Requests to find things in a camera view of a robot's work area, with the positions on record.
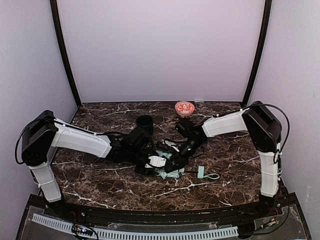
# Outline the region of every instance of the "black frame edge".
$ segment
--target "black frame edge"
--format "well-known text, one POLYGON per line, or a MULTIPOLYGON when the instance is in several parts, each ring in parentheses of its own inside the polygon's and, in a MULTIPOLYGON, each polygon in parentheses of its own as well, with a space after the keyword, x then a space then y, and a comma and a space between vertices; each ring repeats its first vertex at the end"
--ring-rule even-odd
POLYGON ((68 58, 68 54, 67 54, 67 49, 66 49, 64 36, 63 36, 63 32, 62 32, 62 27, 61 27, 61 22, 60 22, 60 17, 59 17, 57 0, 50 0, 50 5, 51 5, 51 12, 52 12, 52 19, 53 19, 53 24, 54 24, 54 29, 55 29, 55 35, 56 35, 56 39, 58 41, 65 73, 68 78, 68 82, 69 82, 69 85, 70 85, 70 88, 72 91, 74 101, 75 101, 77 107, 80 107, 82 105, 82 103, 81 103, 81 99, 80 99, 80 96, 79 96, 79 93, 77 90, 74 76, 72 74, 72 70, 71 70, 71 66, 70 66, 70 62, 69 62, 69 58, 68 58))
POLYGON ((269 24, 269 18, 270 18, 270 13, 271 13, 271 5, 272 5, 272 0, 265 0, 264 3, 264 10, 263 10, 263 17, 262 17, 262 24, 261 24, 261 29, 260 29, 260 35, 259 35, 259 40, 258 44, 256 47, 256 52, 253 60, 253 65, 249 77, 248 84, 246 86, 246 90, 241 102, 241 106, 245 107, 248 104, 249 98, 251 96, 251 92, 254 88, 255 80, 257 77, 260 61, 261 61, 261 56, 264 50, 264 45, 265 45, 265 40, 266 40, 266 35, 267 35, 267 30, 268 30, 268 24, 269 24))

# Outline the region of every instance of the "white cable organizer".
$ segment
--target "white cable organizer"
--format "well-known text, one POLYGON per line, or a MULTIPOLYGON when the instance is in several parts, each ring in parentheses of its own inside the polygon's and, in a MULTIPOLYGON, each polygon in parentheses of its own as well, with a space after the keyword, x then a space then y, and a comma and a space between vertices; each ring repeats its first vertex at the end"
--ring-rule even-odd
MULTIPOLYGON (((66 234, 73 234, 71 231, 73 224, 70 222, 36 213, 33 214, 32 222, 66 234)), ((114 231, 99 227, 94 227, 93 229, 98 234, 100 240, 218 240, 239 235, 237 226, 206 231, 170 233, 114 231)), ((78 233, 78 235, 89 237, 87 234, 78 233)), ((90 239, 97 239, 97 237, 93 234, 90 239)))

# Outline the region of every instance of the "light blue cloth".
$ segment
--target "light blue cloth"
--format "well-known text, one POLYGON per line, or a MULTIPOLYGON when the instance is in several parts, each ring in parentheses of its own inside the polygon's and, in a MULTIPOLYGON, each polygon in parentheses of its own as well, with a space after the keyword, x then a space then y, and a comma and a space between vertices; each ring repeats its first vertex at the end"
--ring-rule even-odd
MULTIPOLYGON (((159 154, 160 157, 166 158, 168 160, 170 160, 170 158, 172 156, 171 153, 167 153, 167 152, 163 152, 163 151, 156 151, 156 152, 159 154)), ((169 172, 169 173, 166 173, 166 171, 164 169, 158 169, 155 171, 158 173, 158 176, 162 177, 163 179, 166 179, 166 178, 177 179, 180 177, 180 174, 183 174, 185 172, 185 169, 181 168, 181 169, 169 172)))

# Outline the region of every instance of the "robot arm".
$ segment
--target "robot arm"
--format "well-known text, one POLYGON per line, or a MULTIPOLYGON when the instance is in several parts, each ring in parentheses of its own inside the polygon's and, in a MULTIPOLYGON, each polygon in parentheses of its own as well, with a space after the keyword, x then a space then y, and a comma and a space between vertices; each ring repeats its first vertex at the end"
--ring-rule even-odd
POLYGON ((62 199, 62 193, 47 159, 50 147, 72 149, 115 162, 129 160, 139 167, 158 162, 160 157, 149 156, 144 148, 151 136, 142 128, 133 129, 128 135, 116 137, 88 131, 55 118, 46 110, 22 131, 21 158, 31 170, 34 179, 49 203, 62 199))
POLYGON ((278 191, 278 159, 282 126, 278 119, 265 107, 257 106, 231 113, 222 117, 212 117, 202 125, 208 138, 248 131, 261 162, 261 194, 273 197, 278 191))
POLYGON ((62 199, 47 153, 50 147, 73 149, 105 158, 112 149, 107 135, 74 127, 54 117, 46 110, 31 124, 22 135, 23 162, 30 168, 39 188, 49 203, 62 199))
POLYGON ((278 191, 278 178, 282 126, 278 119, 257 101, 252 107, 223 116, 211 117, 202 125, 195 126, 187 118, 182 118, 175 128, 187 141, 179 147, 179 152, 166 164, 166 172, 183 168, 188 164, 198 147, 207 138, 237 131, 248 131, 261 162, 261 194, 273 197, 278 191))

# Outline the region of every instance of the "black cable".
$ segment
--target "black cable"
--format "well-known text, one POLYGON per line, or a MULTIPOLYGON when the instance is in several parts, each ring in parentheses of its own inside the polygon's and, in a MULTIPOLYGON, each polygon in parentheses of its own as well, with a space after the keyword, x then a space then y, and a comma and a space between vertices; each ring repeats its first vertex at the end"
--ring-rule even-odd
POLYGON ((47 206, 48 209, 51 211, 51 213, 52 213, 54 216, 56 216, 58 219, 61 219, 61 220, 65 221, 65 222, 67 222, 67 223, 80 225, 80 226, 83 226, 83 227, 91 230, 91 231, 94 233, 94 235, 96 236, 96 240, 99 240, 99 235, 98 235, 98 233, 97 233, 92 227, 86 226, 86 225, 84 225, 83 223, 77 222, 77 217, 75 217, 75 219, 76 219, 75 221, 71 221, 71 220, 65 219, 65 218, 57 215, 57 214, 55 213, 55 211, 54 211, 48 204, 47 204, 46 206, 47 206))
POLYGON ((231 111, 231 112, 226 112, 224 114, 221 114, 219 115, 219 117, 223 117, 223 116, 226 116, 226 115, 229 115, 229 114, 234 114, 234 113, 237 113, 237 112, 240 112, 241 110, 246 110, 246 109, 250 109, 250 108, 254 108, 254 107, 262 107, 262 106, 265 106, 265 107, 270 107, 270 108, 274 108, 274 109, 277 109, 278 111, 280 111, 283 116, 285 117, 286 119, 286 123, 287 123, 287 132, 286 132, 286 136, 285 136, 285 139, 283 141, 283 144, 280 148, 280 153, 282 153, 283 149, 284 149, 284 146, 286 145, 287 143, 287 140, 288 140, 288 137, 289 137, 289 132, 290 132, 290 121, 289 121, 289 118, 287 116, 287 114, 280 108, 280 107, 277 107, 275 105, 272 105, 272 104, 267 104, 267 103, 258 103, 258 104, 251 104, 249 106, 246 106, 244 108, 241 108, 240 110, 236 110, 236 111, 231 111))
POLYGON ((198 171, 184 171, 184 173, 187 173, 187 174, 197 174, 198 171))
POLYGON ((260 227, 254 231, 251 231, 251 232, 239 232, 239 236, 241 236, 241 235, 255 235, 255 236, 256 235, 267 235, 267 234, 271 234, 271 233, 275 232, 276 230, 278 230, 279 228, 281 228, 285 224, 285 222, 287 221, 287 219, 290 215, 290 195, 289 195, 289 193, 287 194, 287 198, 288 198, 288 201, 287 201, 288 212, 286 213, 285 219, 282 221, 282 223, 279 224, 275 229, 273 229, 269 232, 256 233, 257 231, 260 231, 261 229, 263 229, 260 227))
POLYGON ((34 124, 34 123, 38 123, 38 122, 41 122, 41 121, 46 121, 46 122, 51 122, 51 123, 54 123, 55 121, 51 118, 36 118, 34 120, 32 120, 31 122, 29 122, 24 128, 23 130, 21 131, 16 143, 15 143, 15 148, 14 148, 14 158, 15 158, 15 162, 19 165, 22 165, 24 164, 23 161, 19 161, 18 160, 18 146, 19 146, 19 143, 20 143, 20 140, 23 136, 23 134, 25 133, 25 131, 30 127, 30 125, 34 124))
POLYGON ((83 128, 80 128, 80 127, 76 127, 76 126, 73 126, 71 124, 66 124, 66 123, 62 123, 62 122, 59 122, 55 119, 51 119, 51 118, 36 118, 34 120, 32 120, 31 122, 29 122, 24 128, 23 130, 21 131, 16 143, 15 143, 15 148, 14 148, 14 159, 15 159, 15 162, 19 165, 22 165, 24 164, 23 160, 22 161, 19 161, 18 160, 18 147, 19 147, 19 143, 21 141, 21 138, 23 136, 23 134, 26 132, 26 130, 34 123, 38 123, 38 122, 41 122, 41 121, 45 121, 45 122, 48 122, 48 123, 56 123, 56 124, 60 124, 60 125, 65 125, 66 127, 69 127, 71 129, 76 129, 76 130, 79 130, 79 131, 82 131, 84 133, 87 133, 87 134, 91 134, 91 135, 94 135, 96 134, 97 136, 102 136, 102 135, 107 135, 107 134, 117 134, 117 135, 120 135, 120 136, 117 136, 116 138, 123 138, 125 136, 127 136, 127 134, 125 133, 122 133, 122 132, 118 132, 118 131, 110 131, 110 132, 104 132, 104 133, 95 133, 95 132, 92 132, 92 131, 88 131, 88 130, 85 130, 83 128))

